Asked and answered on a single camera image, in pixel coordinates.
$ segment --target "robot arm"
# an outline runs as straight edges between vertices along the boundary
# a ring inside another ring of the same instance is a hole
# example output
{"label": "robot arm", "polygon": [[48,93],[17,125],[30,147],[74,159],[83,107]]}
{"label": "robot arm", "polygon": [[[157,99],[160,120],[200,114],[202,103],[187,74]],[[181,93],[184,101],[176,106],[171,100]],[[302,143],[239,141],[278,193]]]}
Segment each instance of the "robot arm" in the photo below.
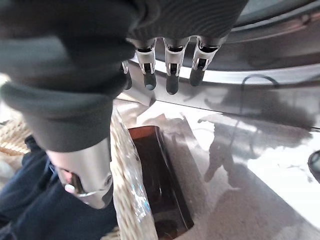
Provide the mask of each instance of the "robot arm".
{"label": "robot arm", "polygon": [[0,72],[11,78],[1,97],[23,113],[66,191],[103,208],[112,197],[110,119],[127,81],[122,62],[136,52],[145,86],[154,89],[156,38],[164,38],[167,91],[175,94],[185,48],[197,36],[196,86],[246,3],[1,1]]}

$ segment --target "clear plastic wrap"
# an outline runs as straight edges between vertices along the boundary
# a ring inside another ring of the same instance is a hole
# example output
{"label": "clear plastic wrap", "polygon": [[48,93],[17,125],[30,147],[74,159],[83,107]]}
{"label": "clear plastic wrap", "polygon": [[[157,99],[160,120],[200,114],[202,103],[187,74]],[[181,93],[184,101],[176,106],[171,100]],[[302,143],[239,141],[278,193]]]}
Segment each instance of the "clear plastic wrap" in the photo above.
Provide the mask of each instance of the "clear plastic wrap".
{"label": "clear plastic wrap", "polygon": [[110,125],[113,202],[121,240],[157,240],[142,167],[128,129],[113,108]]}

